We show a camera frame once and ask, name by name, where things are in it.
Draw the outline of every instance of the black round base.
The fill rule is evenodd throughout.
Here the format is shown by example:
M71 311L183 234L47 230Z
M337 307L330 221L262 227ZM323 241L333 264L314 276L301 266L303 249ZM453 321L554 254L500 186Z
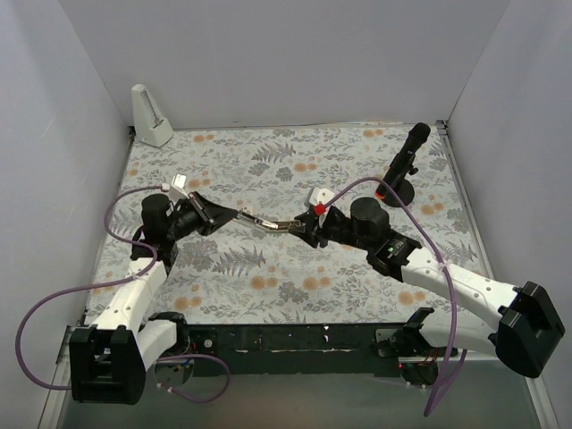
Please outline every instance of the black round base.
M403 201L406 206L410 205L413 201L413 197L415 196L415 190L413 189L411 182L403 181L400 188L397 189L397 195L400 196L401 201ZM382 202L389 207L400 207L400 203L398 203L397 199L395 199L390 193L385 194L385 198L382 199Z

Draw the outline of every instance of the purple hose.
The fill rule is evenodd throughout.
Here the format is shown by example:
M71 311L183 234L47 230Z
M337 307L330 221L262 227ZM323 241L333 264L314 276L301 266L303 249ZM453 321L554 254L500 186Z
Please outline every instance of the purple hose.
M403 201L401 201L401 198L397 194L397 192L395 192L391 188L390 185L388 185L386 182L382 181L381 179L378 179L377 177L364 177L362 179L359 179L357 181L350 183L346 188L344 188L342 191L340 191L340 193L338 193L334 198L332 198L330 201L328 201L326 204L324 204L324 207L327 208L327 207L331 206L338 199L343 197L350 189L354 188L358 184L363 183L365 181L376 181L378 183L381 183L388 190L388 192L400 204L400 207L405 211L405 214L408 216L408 218L411 220L411 222L415 225L417 230L421 233L421 235L423 236L423 238L425 239L425 241L427 242L427 244L429 245L429 247L432 249L433 253L435 254L437 261L440 264L444 264L445 260L443 259L443 256L442 256L441 252L439 251L439 248L437 248L437 245L433 242L433 240L431 240L431 238L429 237L427 232L425 232L425 230L423 229L421 224L416 220L416 218L409 211L409 209L403 203ZM443 274L445 274L445 279L447 280L447 285L449 286L450 306L451 306L450 334L449 334L449 340L447 341L447 348L445 349L445 355L443 357L442 368L441 368L439 375L437 376L437 380L435 381L435 384L433 385L433 388L431 390L431 394L429 395L429 400L427 401L427 405L425 406L425 411L423 413L424 416L430 416L431 413L433 413L433 411L435 410L435 408L437 407L437 405L439 404L439 402L441 401L441 399L443 398L443 396L445 395L445 393L447 392L449 387L452 385L452 383L457 378L457 375L458 375L461 367L463 366L463 362L465 362L465 357L467 356L467 351L463 350L457 367L455 368L453 373L450 375L450 377L447 378L445 373L447 372L447 369L449 367L450 354L453 351L453 344L455 342L455 333L457 331L457 296L455 294L455 286L453 285L453 279L450 276L449 269L445 265L442 270L443 270ZM443 388L443 392L441 394L439 394L439 389L441 387Z
M226 373L226 382L224 383L224 386L221 390L219 390L215 395L213 395L209 398L195 398L194 396L189 395L188 393L185 393L184 391L181 391L180 389L176 389L174 387L171 387L170 385L168 385L166 383L159 383L163 387L165 387L165 389L167 389L168 391L172 391L173 393L183 397L185 400L189 400L189 401L194 402L196 404L206 404L208 402L218 400L221 396L224 395L226 390L229 388L229 384L231 383L231 369L229 368L228 365L226 365L224 363L224 361L222 359L215 357L215 356L210 356L210 355L190 354L190 355L160 357L157 360L157 362L164 362L164 361L170 361L170 360L175 360L175 359L176 360L179 360L179 359L206 359L206 360L211 360L213 362L216 362L218 365L223 367L224 372Z
M129 240L129 239L125 239L124 237L120 237L119 235L117 235L116 233L114 233L113 231L111 231L111 228L109 226L110 223L110 218L111 218L111 214L113 211L113 208L115 206L115 204L117 204L117 202L124 198L127 197L129 194L134 194L135 192L140 192L143 190L151 190L151 189L161 189L160 186L146 186L144 188L135 188L135 189L131 189L131 190L127 190L125 192L123 192L122 194L120 194L108 207L107 210L105 210L105 217L104 217L104 227L105 230L107 231L107 233L109 235L111 235L114 239L122 241L123 243L128 243L128 244L132 244L134 246L141 246L142 248L146 248L148 250L151 251L151 253L153 254L153 260L149 263L149 265L147 265L145 268L143 268L141 271L139 271L138 273L133 274L130 277L126 277L124 279L120 279L120 280L113 280L111 282L104 282L104 283L94 283L94 284L88 284L85 286L77 286L75 288L69 288L69 289L64 289L64 290L59 290L55 293L52 293L51 295L48 295L47 297L41 299L38 303L36 303L30 310L28 310L28 313L26 313L26 315L21 319L20 322L20 326L18 326L18 331L16 331L16 342L15 342L15 348L16 348L16 359L18 359L18 365L20 365L20 368L22 370L22 372L35 384L37 384L40 387L43 387L45 389L49 389L52 391L68 391L70 390L72 387L71 386L55 386L53 384L49 384L49 383L45 383L42 382L40 379L38 379L28 368L28 366L26 365L26 362L24 362L24 358L21 354L21 335L24 331L24 328L26 327L26 323L28 322L28 320L31 318L31 316L36 312L36 310L38 310L38 308L42 307L44 304L46 304L48 301L51 301L54 298L58 298L61 297L62 295L67 295L68 293L73 293L73 292L80 292L83 290L91 290L91 289L99 289L99 288L105 288L107 286L118 286L120 284L124 284L127 282L130 282L131 280L133 280L135 277L139 277L143 274L145 274L146 272L148 272L152 267L153 264L156 262L157 260L157 252L155 251L155 248L153 248L152 246L149 246L148 244L145 243L140 243L138 241L133 241L133 240Z

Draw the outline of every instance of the purple cable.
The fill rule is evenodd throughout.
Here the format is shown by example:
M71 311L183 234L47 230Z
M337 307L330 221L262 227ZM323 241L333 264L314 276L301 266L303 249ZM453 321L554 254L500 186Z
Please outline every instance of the purple cable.
M211 396L210 398L195 398L194 396L189 395L188 393L185 393L184 391L181 391L180 389L176 389L174 387L171 387L170 385L168 385L166 383L159 383L161 386L165 387L166 390L172 391L173 393L176 393L177 395L183 397L185 400L189 400L189 401L194 402L196 404L206 404L208 402L218 400L221 396L223 396L223 394L229 388L229 384L231 383L231 369L229 368L228 365L226 365L224 363L224 361L222 359L219 359L218 357L210 356L210 355L190 354L190 355L160 357L157 360L157 362L164 362L164 361L171 361L171 360L178 360L178 359L206 359L206 360L211 360L213 362L216 362L218 365L223 367L224 372L226 373L226 382L224 383L223 388L221 390L219 390L218 393Z
M381 179L378 179L377 177L364 177L362 179L359 179L357 181L350 183L350 185L348 185L346 188L344 188L342 191L340 191L334 198L332 198L330 201L328 201L326 204L324 204L324 207L327 208L327 207L331 206L338 199L343 197L350 189L354 188L358 184L363 183L365 181L376 181L378 183L381 183L387 189L387 191L400 204L400 207L405 211L405 214L408 216L408 218L411 220L411 222L415 225L417 230L421 233L421 235L423 236L423 238L425 239L425 241L427 242L427 244L429 245L429 247L432 249L433 253L435 254L437 261L440 264L444 264L445 260L443 259L443 256L442 256L441 252L439 251L439 248L437 248L437 245L433 242L433 240L431 240L431 238L429 237L427 232L425 232L425 230L423 229L421 224L417 221L417 219L409 211L409 209L403 203L403 201L401 200L401 198L397 194L397 192L395 192L391 188L391 186L388 185L385 181L382 181ZM435 381L435 384L433 385L433 388L431 390L431 394L429 395L429 400L427 401L427 405L425 406L425 411L423 413L425 417L430 416L431 413L433 413L433 411L435 410L435 408L437 407L437 405L439 404L439 402L441 401L441 399L443 398L443 396L445 395L445 393L447 392L449 387L452 385L452 383L457 378L457 375L458 375L461 367L463 366L463 363L465 362L465 357L467 356L467 351L463 350L457 367L455 368L453 373L450 375L450 377L446 377L445 373L447 372L447 369L449 367L450 354L453 351L453 343L455 342L455 333L457 331L457 296L455 294L455 286L453 285L453 279L451 278L449 269L447 268L446 265L443 266L442 271L443 271L443 274L445 274L445 279L447 280L447 285L449 286L450 306L451 306L450 333L449 333L449 339L447 341L447 348L445 349L445 355L443 357L442 370L440 371L439 375L437 376L437 380ZM439 394L439 390L441 387L443 388L443 391L441 394Z
M151 190L151 189L161 189L161 186L146 186L144 188L135 188L135 189L130 189L127 190L125 192L123 192L122 194L120 194L105 210L105 217L104 217L104 227L105 230L107 231L107 233L109 235L111 235L114 239L122 241L123 243L128 243L134 246L141 246L142 248L147 248L151 251L151 253L153 254L153 259L152 261L149 263L149 265L147 265L145 268L143 268L141 271L139 271L138 273L133 274L130 277L126 277L124 279L120 279L120 280L113 280L111 282L104 282L104 283L94 283L94 284L88 284L85 286L77 286L75 288L69 288L69 289L64 289L64 290L59 290L55 293L52 293L51 295L48 295L47 297L41 299L38 303L36 303L30 310L28 310L28 313L26 313L26 315L21 319L20 322L20 326L18 326L18 331L16 331L16 342L15 342L15 348L16 348L16 359L18 359L18 365L20 365L20 368L22 370L22 372L35 384L37 384L40 387L43 387L45 389L49 389L52 391L68 391L70 390L72 387L71 386L56 386L53 384L49 384L49 383L45 383L42 382L40 379L38 379L28 368L28 366L26 365L26 362L24 362L24 358L21 354L21 335L24 331L24 328L26 327L26 323L28 322L28 320L31 318L31 316L36 312L36 310L38 310L38 308L42 307L44 304L47 303L47 301L51 301L54 298L58 298L61 297L62 295L67 295L68 293L73 293L73 292L80 292L83 290L92 290L92 289L99 289L99 288L105 288L107 286L118 286L120 284L124 284L127 282L130 282L131 280L135 279L136 277L140 277L141 275L145 274L146 272L148 272L152 267L153 264L156 262L157 260L157 252L155 251L155 249L152 246L149 246L148 244L145 243L140 243L138 241L134 241L134 240L129 240L129 239L125 239L124 237L120 237L119 235L117 235L116 233L114 233L113 231L111 231L111 228L109 226L110 223L110 218L111 218L111 214L113 211L113 208L115 206L115 204L117 204L117 202L124 198L127 197L130 194L134 194L135 192L140 192L143 190Z

